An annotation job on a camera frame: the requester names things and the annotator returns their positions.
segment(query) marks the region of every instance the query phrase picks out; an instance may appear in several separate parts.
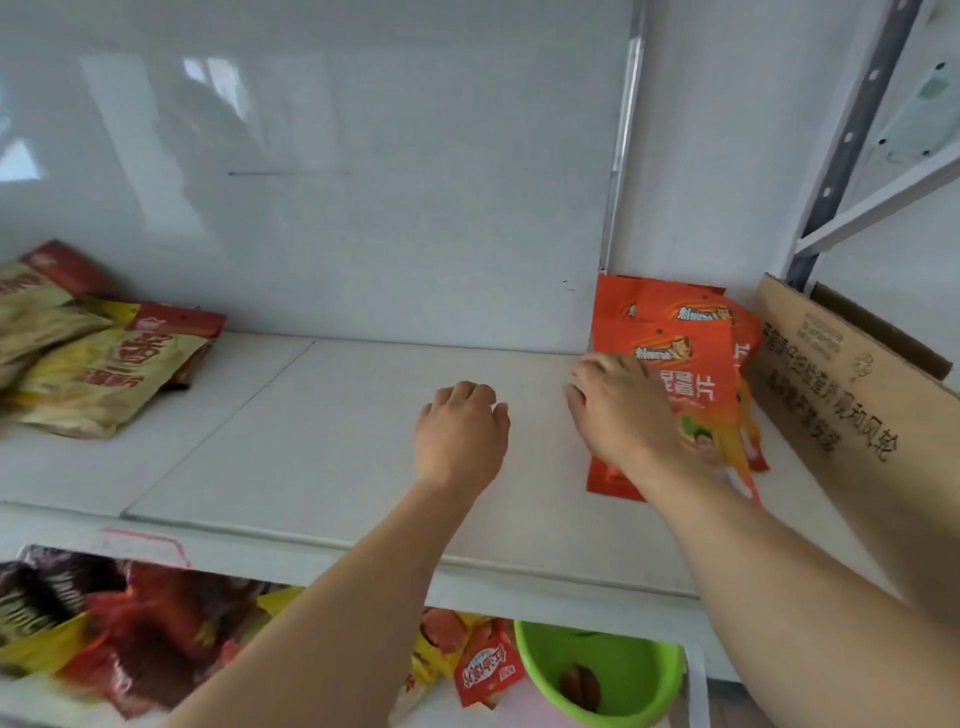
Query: green plastic basket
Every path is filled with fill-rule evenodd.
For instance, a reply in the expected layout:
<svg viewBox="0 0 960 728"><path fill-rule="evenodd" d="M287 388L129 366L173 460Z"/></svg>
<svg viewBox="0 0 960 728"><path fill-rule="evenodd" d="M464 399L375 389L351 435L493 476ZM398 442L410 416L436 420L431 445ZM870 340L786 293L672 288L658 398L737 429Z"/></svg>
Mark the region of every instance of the green plastic basket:
<svg viewBox="0 0 960 728"><path fill-rule="evenodd" d="M676 644L602 632L515 622L516 646L543 696L574 720L596 728L647 728L666 715L684 679ZM600 683L600 708L590 713L559 690L571 665L588 667Z"/></svg>

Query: cardboard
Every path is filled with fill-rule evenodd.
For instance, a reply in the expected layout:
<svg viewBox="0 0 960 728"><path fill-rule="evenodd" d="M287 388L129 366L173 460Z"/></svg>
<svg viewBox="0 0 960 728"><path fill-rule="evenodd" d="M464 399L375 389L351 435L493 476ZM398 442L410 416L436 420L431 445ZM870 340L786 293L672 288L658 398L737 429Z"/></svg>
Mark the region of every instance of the cardboard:
<svg viewBox="0 0 960 728"><path fill-rule="evenodd" d="M904 598L960 624L960 399L770 276L754 311L757 403Z"/></svg>

